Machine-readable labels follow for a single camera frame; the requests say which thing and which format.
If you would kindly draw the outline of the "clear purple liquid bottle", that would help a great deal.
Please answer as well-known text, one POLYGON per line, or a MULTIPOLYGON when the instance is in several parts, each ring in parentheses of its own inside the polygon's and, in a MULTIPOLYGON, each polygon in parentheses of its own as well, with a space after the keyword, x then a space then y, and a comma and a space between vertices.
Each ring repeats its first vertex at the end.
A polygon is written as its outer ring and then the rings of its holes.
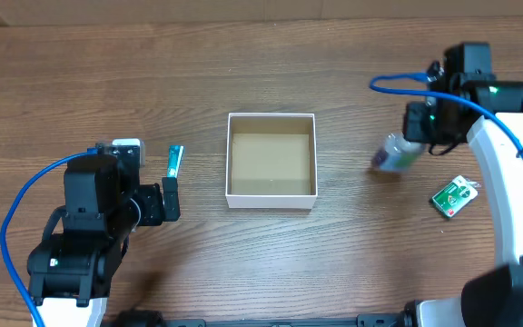
POLYGON ((403 173, 419 159, 425 144, 407 141, 402 133, 389 134, 371 159, 371 167, 378 171, 403 173))

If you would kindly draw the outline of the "teal white small tube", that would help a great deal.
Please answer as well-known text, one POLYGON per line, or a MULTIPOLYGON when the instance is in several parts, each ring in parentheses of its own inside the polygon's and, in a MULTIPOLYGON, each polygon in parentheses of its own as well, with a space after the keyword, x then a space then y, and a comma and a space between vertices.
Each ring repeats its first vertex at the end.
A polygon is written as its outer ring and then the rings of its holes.
POLYGON ((184 154, 183 145, 171 145, 169 147, 168 164, 166 176, 168 178, 177 178, 182 164, 184 154))

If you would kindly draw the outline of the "green white small packet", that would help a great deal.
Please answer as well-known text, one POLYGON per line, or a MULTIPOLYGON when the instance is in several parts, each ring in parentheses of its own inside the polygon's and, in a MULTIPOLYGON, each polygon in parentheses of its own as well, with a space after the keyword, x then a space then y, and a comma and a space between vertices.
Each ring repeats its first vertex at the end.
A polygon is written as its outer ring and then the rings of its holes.
POLYGON ((462 175, 453 178, 429 198, 429 203, 450 220, 479 195, 480 184, 462 175))

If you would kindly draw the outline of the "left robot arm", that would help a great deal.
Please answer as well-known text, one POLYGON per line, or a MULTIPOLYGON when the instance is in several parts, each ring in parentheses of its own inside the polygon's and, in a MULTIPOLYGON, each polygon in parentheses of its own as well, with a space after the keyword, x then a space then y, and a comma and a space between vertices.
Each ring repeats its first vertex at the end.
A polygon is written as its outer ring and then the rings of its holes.
POLYGON ((36 326, 99 326, 130 234, 181 216, 178 172, 142 184, 135 155, 87 154, 68 161, 64 205, 27 261, 36 326))

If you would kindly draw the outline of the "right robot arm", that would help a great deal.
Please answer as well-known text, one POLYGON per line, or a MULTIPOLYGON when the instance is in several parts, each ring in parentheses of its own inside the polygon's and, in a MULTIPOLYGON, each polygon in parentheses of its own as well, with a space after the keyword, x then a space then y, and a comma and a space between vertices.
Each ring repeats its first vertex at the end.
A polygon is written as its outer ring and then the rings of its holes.
POLYGON ((429 145, 468 144, 495 235, 495 267, 460 295, 415 302, 415 326, 523 326, 523 82, 499 81, 486 43, 447 49, 427 72, 424 103, 407 105, 403 133, 429 145))

